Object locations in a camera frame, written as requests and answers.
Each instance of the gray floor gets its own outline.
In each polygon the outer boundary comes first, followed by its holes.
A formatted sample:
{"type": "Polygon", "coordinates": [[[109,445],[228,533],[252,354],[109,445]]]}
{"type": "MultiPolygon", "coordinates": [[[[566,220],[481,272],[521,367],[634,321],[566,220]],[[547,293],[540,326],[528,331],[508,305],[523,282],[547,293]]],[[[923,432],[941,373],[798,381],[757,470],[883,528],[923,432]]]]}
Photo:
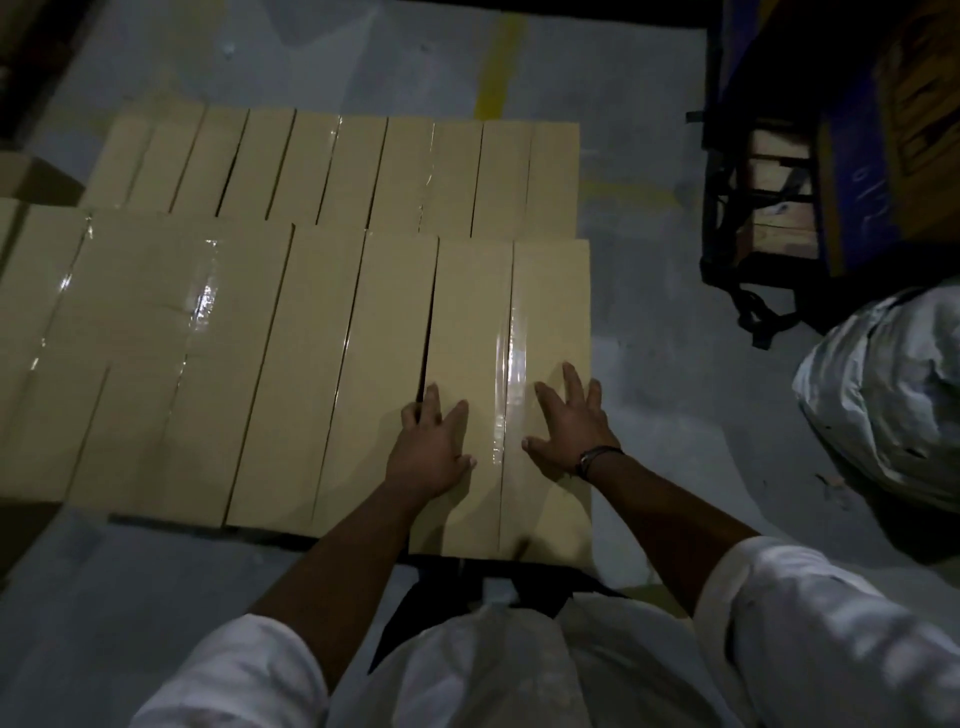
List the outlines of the gray floor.
{"type": "MultiPolygon", "coordinates": [[[[85,180],[121,102],[169,93],[471,116],[497,23],[494,12],[373,0],[109,0],[28,148],[85,180]]],[[[825,551],[960,639],[957,560],[917,565],[862,497],[827,485],[836,470],[790,389],[817,334],[797,328],[752,349],[726,296],[699,281],[704,157],[684,113],[702,104],[704,55],[697,31],[531,17],[509,84],[505,117],[582,125],[593,367],[614,429],[649,467],[825,551]]],[[[653,583],[623,523],[600,498],[594,510],[602,578],[653,583]]],[[[64,510],[0,598],[0,724],[123,725],[294,558],[64,510]]],[[[362,686],[378,630],[415,578],[396,569],[343,693],[362,686]]]]}

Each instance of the white sleeve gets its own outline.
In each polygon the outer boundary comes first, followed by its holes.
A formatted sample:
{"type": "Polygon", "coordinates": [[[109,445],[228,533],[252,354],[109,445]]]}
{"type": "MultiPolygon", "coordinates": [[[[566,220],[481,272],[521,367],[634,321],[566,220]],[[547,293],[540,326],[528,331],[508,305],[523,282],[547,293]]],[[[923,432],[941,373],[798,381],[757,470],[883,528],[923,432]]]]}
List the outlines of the white sleeve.
{"type": "Polygon", "coordinates": [[[297,633],[245,615],[205,637],[131,728],[315,728],[328,705],[320,666],[297,633]]]}
{"type": "Polygon", "coordinates": [[[694,626],[747,726],[960,725],[960,648],[818,551],[762,536],[735,546],[694,626]]]}

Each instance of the person's left hand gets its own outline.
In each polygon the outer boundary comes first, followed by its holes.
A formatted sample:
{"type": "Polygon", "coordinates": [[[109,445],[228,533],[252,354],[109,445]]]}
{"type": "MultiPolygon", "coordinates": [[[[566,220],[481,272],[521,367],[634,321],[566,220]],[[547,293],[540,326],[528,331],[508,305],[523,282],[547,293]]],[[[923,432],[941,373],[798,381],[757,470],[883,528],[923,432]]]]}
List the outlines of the person's left hand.
{"type": "Polygon", "coordinates": [[[403,430],[387,460],[387,480],[422,491],[426,500],[450,490],[476,466],[473,457],[457,450],[457,428],[466,424],[467,414],[467,401],[460,400],[444,418],[440,392],[430,384],[423,404],[410,402],[400,411],[403,430]]]}

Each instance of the white plastic bag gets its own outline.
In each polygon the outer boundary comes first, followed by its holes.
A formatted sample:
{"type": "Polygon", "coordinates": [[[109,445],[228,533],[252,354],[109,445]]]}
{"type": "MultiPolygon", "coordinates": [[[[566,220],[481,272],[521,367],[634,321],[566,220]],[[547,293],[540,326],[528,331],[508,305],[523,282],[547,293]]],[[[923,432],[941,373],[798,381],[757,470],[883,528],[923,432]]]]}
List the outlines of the white plastic bag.
{"type": "Polygon", "coordinates": [[[872,480],[960,512],[960,278],[857,311],[810,352],[793,390],[872,480]]]}

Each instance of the bracelet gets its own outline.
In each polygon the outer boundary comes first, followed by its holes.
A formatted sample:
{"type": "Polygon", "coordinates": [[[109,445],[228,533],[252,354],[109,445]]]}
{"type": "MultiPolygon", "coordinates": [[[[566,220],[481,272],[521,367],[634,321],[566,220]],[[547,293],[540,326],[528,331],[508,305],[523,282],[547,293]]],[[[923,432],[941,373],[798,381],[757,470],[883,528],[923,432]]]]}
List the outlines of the bracelet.
{"type": "Polygon", "coordinates": [[[577,461],[577,467],[573,469],[573,472],[582,480],[587,480],[587,471],[590,468],[590,463],[592,463],[598,455],[602,455],[605,452],[619,452],[621,455],[623,454],[622,449],[615,448],[613,445],[600,445],[596,448],[590,448],[580,456],[580,460],[577,461]]]}

